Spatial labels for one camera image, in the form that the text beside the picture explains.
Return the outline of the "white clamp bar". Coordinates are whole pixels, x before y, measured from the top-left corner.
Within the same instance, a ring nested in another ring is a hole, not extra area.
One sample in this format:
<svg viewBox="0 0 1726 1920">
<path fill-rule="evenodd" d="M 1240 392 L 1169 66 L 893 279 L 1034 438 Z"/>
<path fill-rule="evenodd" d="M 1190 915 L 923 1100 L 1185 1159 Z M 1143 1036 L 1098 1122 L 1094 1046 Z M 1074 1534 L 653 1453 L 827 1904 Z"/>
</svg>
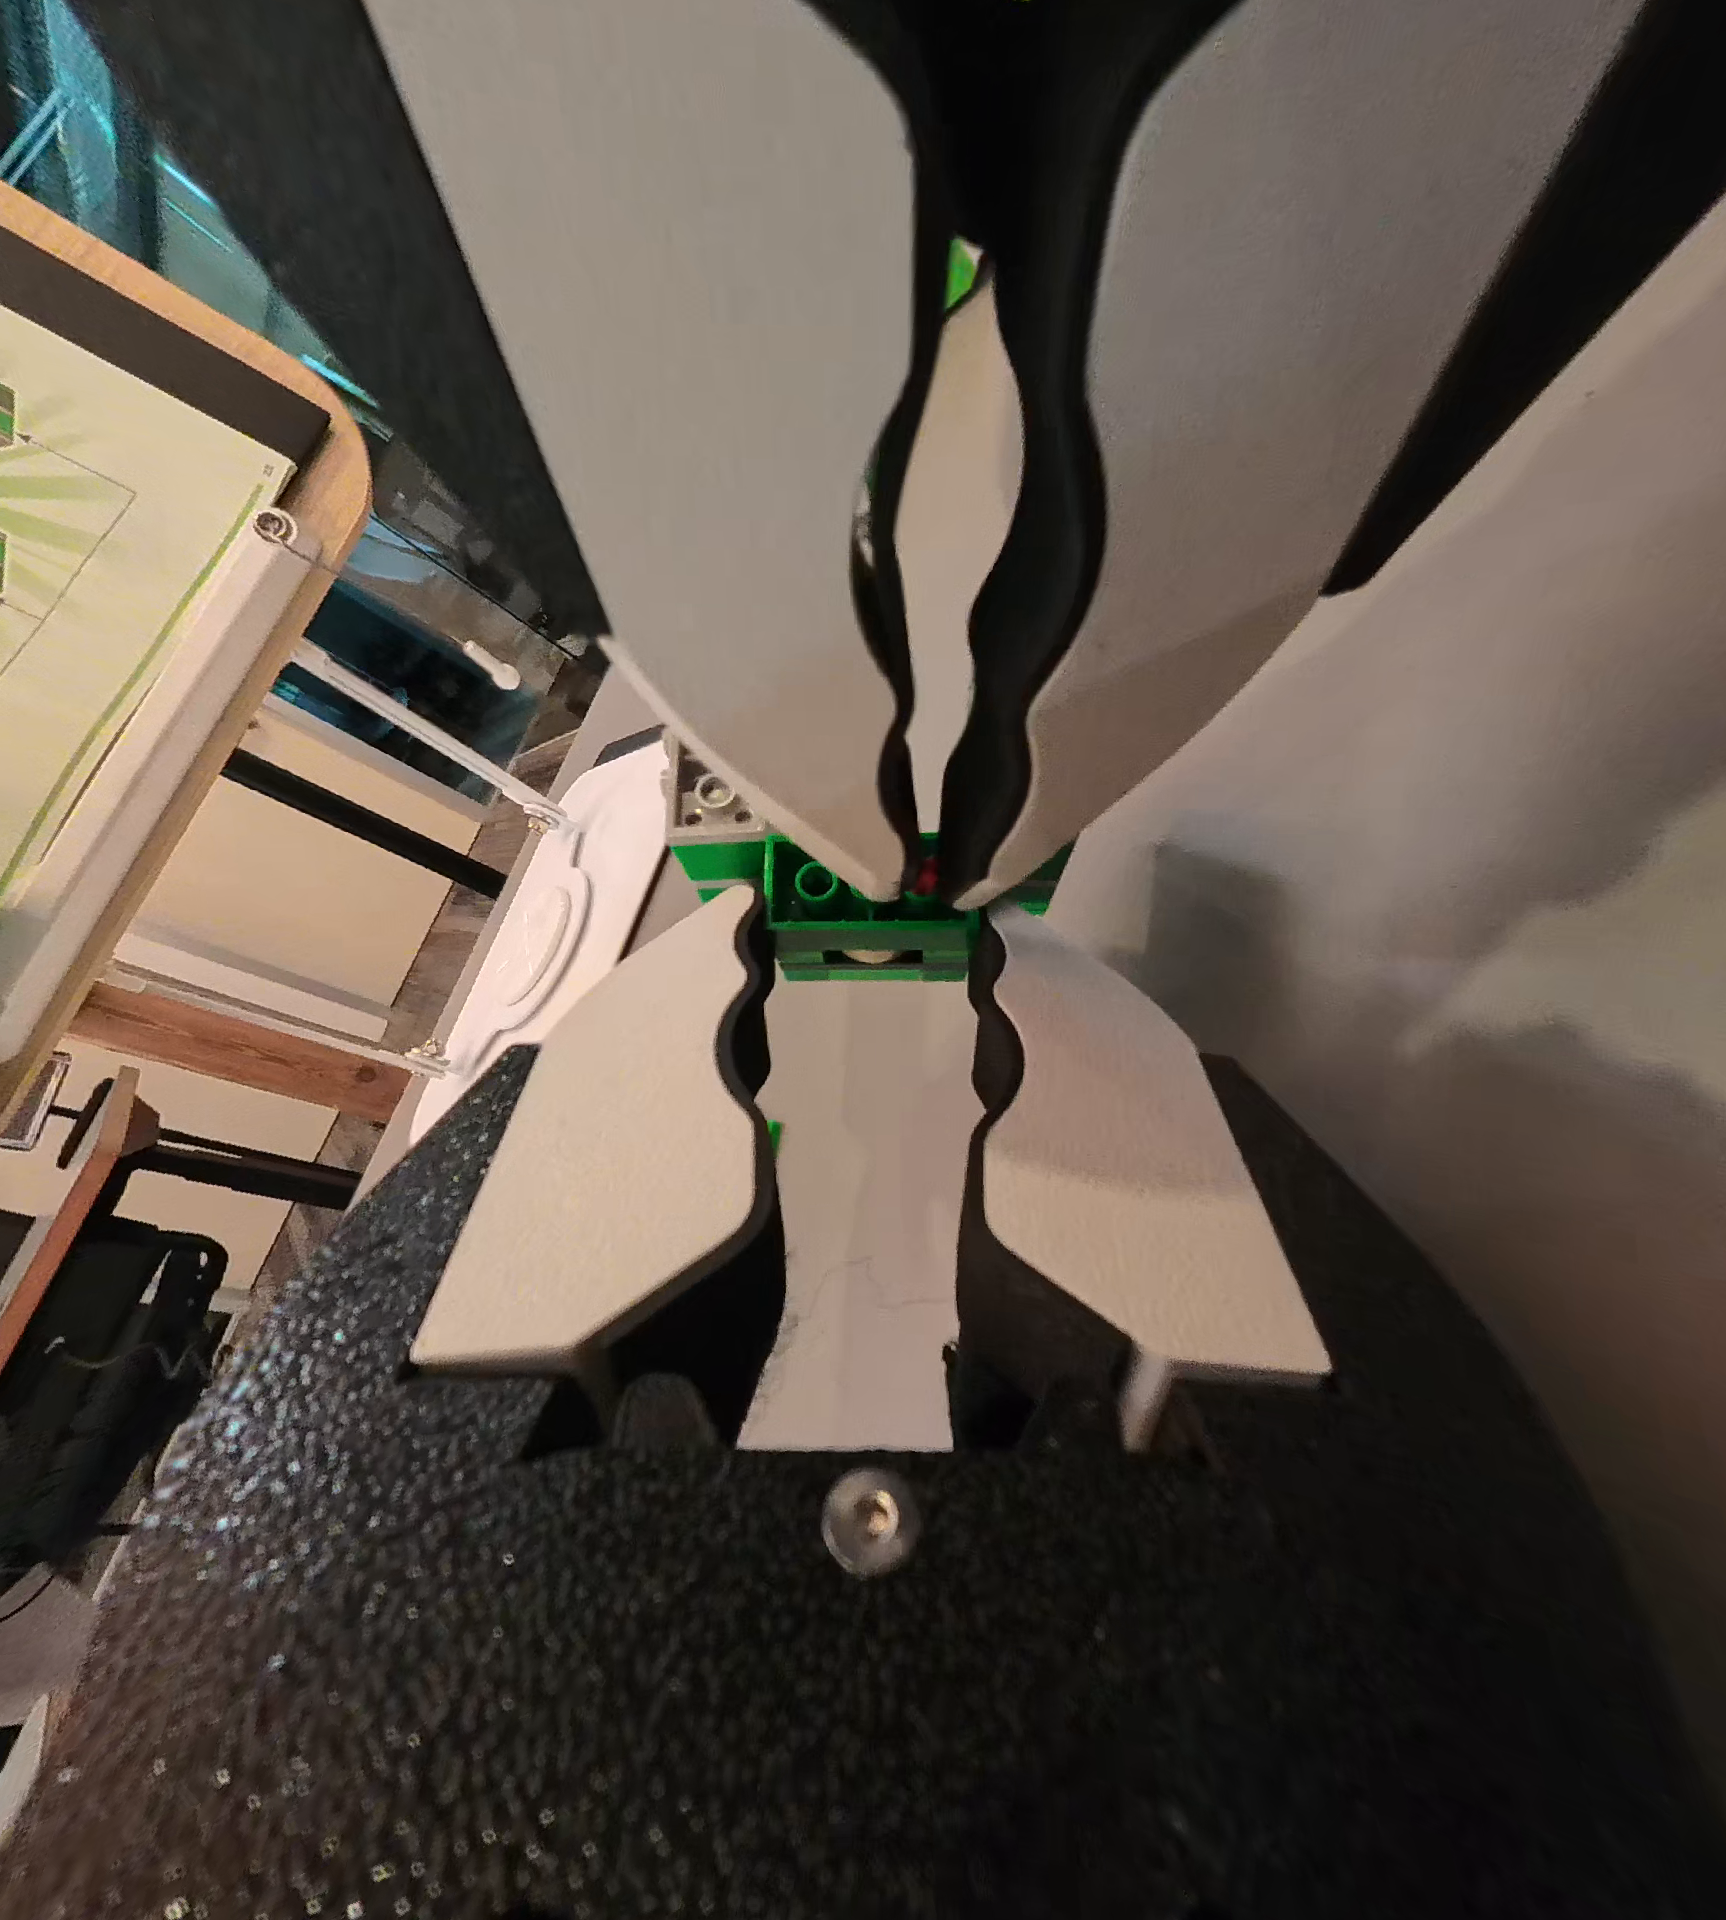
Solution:
<svg viewBox="0 0 1726 1920">
<path fill-rule="evenodd" d="M 295 516 L 257 509 L 178 616 L 157 675 L 54 833 L 12 865 L 0 900 L 0 1067 L 34 1043 L 317 558 Z"/>
</svg>

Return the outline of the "black metal frame bar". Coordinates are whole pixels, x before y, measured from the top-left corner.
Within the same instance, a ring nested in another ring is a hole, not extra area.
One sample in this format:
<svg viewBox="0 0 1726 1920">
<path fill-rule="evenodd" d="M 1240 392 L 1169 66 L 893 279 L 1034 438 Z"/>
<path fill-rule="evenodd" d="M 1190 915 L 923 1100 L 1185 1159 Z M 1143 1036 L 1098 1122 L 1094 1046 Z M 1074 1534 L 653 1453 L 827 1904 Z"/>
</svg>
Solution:
<svg viewBox="0 0 1726 1920">
<path fill-rule="evenodd" d="M 425 873 L 437 874 L 450 887 L 483 900 L 500 898 L 507 885 L 506 873 L 491 868 L 469 853 L 451 849 L 416 829 L 408 829 L 374 808 L 241 748 L 225 757 L 222 779 L 325 829 L 341 833 L 364 846 L 387 853 Z"/>
</svg>

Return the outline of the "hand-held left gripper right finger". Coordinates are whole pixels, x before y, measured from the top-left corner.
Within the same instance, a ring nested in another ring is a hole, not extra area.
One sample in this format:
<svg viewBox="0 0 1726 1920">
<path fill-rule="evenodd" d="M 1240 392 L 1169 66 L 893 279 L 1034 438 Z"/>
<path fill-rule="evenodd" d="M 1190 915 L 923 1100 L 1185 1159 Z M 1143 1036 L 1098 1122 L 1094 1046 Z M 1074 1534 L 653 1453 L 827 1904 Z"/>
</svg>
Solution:
<svg viewBox="0 0 1726 1920">
<path fill-rule="evenodd" d="M 1195 1044 L 1018 906 L 967 976 L 955 1447 L 1098 1418 L 1126 1454 L 1201 1447 L 1199 1387 L 1317 1389 L 1334 1360 Z"/>
</svg>

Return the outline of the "green instruction booklet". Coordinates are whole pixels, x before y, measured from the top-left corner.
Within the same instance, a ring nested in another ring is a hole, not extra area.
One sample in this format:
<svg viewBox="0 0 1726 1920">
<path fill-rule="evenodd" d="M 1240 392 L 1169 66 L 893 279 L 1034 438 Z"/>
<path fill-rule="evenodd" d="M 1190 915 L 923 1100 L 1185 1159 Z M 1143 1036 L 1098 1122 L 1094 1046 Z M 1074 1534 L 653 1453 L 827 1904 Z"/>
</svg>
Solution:
<svg viewBox="0 0 1726 1920">
<path fill-rule="evenodd" d="M 315 402 L 105 292 L 0 279 L 0 898 L 325 430 Z"/>
</svg>

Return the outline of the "clear blue glass case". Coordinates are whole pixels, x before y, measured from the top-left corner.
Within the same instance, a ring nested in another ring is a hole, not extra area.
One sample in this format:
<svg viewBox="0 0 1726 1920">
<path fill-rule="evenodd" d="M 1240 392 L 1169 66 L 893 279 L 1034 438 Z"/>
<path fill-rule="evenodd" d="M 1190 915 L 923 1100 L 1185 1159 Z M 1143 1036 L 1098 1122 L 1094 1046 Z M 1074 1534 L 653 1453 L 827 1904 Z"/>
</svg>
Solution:
<svg viewBox="0 0 1726 1920">
<path fill-rule="evenodd" d="M 511 769 L 572 737 L 590 698 L 581 661 L 525 611 L 532 598 L 494 596 L 427 538 L 369 519 L 306 638 L 382 701 Z"/>
</svg>

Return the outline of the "white flat board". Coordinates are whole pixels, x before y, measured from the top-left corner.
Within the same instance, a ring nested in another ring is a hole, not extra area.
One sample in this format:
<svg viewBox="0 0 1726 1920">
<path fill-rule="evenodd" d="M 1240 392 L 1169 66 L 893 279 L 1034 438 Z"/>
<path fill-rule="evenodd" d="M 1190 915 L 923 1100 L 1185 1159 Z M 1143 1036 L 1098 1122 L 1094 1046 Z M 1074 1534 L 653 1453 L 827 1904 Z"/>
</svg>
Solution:
<svg viewBox="0 0 1726 1920">
<path fill-rule="evenodd" d="M 471 951 L 436 1043 L 440 1070 L 408 1111 L 405 1140 L 419 1143 L 513 1046 L 537 1046 L 569 1010 L 622 962 L 639 912 L 666 859 L 666 746 L 660 727 L 609 742 L 562 800 L 563 822 L 527 836 L 513 876 Z M 524 1026 L 485 1038 L 473 998 L 491 942 L 524 882 L 577 868 L 590 882 L 580 942 L 560 985 Z"/>
</svg>

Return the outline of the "green and grey brick model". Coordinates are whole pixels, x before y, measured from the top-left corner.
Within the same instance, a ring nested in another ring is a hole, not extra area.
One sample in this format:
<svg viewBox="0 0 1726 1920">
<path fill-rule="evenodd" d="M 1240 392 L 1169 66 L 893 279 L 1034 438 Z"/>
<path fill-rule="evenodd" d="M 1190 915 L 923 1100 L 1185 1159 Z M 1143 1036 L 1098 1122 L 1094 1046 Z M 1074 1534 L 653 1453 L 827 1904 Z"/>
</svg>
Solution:
<svg viewBox="0 0 1726 1920">
<path fill-rule="evenodd" d="M 893 902 L 863 897 L 778 833 L 727 779 L 663 733 L 666 846 L 700 900 L 748 885 L 774 961 L 793 982 L 957 985 L 972 970 L 981 912 L 935 890 Z"/>
</svg>

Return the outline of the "wooden board stand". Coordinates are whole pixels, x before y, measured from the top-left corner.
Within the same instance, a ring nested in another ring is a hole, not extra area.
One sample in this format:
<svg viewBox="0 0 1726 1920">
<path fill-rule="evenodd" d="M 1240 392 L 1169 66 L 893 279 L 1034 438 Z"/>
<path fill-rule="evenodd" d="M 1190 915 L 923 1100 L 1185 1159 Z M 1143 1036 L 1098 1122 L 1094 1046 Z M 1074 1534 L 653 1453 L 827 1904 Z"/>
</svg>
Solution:
<svg viewBox="0 0 1726 1920">
<path fill-rule="evenodd" d="M 178 772 L 178 781 L 156 808 L 135 853 L 118 871 L 109 900 L 100 906 L 82 936 L 82 951 L 70 959 L 58 987 L 36 1014 L 32 1038 L 0 1064 L 1 1128 L 32 1087 L 36 1069 L 61 1043 L 91 987 L 102 981 L 118 942 L 129 931 L 156 881 L 191 829 L 203 799 L 216 786 L 227 754 L 244 740 L 278 668 L 302 640 L 304 627 L 320 609 L 328 583 L 347 561 L 369 515 L 371 469 L 352 414 L 328 383 L 246 324 L 175 288 L 161 274 L 40 206 L 5 180 L 0 180 L 0 233 L 17 237 L 21 244 L 55 262 L 61 272 L 103 288 L 126 310 L 147 314 L 184 339 L 202 341 L 213 354 L 291 392 L 324 418 L 310 458 L 276 501 L 295 520 L 300 546 L 312 563 L 321 564 L 321 575 L 289 591 L 256 653 L 241 662 L 225 705 L 198 725 L 185 769 Z"/>
</svg>

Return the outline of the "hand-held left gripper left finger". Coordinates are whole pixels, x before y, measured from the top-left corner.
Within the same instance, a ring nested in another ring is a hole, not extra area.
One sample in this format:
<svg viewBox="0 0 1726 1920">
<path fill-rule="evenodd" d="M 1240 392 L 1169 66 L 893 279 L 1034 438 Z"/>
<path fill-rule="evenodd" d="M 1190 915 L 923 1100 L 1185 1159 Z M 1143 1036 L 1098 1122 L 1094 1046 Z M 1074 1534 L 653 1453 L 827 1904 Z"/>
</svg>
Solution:
<svg viewBox="0 0 1726 1920">
<path fill-rule="evenodd" d="M 776 952 L 732 882 L 630 954 L 533 1046 L 409 1344 L 429 1377 L 533 1377 L 608 1425 L 685 1380 L 745 1425 L 785 1303 L 778 1155 L 760 1112 Z"/>
</svg>

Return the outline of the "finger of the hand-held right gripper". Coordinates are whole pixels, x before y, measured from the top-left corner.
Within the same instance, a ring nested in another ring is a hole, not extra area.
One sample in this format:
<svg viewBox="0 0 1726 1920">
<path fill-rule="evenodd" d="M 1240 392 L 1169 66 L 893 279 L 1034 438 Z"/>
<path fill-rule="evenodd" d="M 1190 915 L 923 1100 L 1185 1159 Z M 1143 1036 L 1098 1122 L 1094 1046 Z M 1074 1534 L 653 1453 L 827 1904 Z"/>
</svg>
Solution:
<svg viewBox="0 0 1726 1920">
<path fill-rule="evenodd" d="M 812 4 L 365 11 L 609 667 L 765 822 L 893 898 L 898 693 L 852 586 L 918 339 L 890 83 Z"/>
<path fill-rule="evenodd" d="M 1025 288 L 1024 477 L 969 620 L 943 892 L 983 906 L 1314 609 L 1641 4 L 1074 20 Z"/>
</svg>

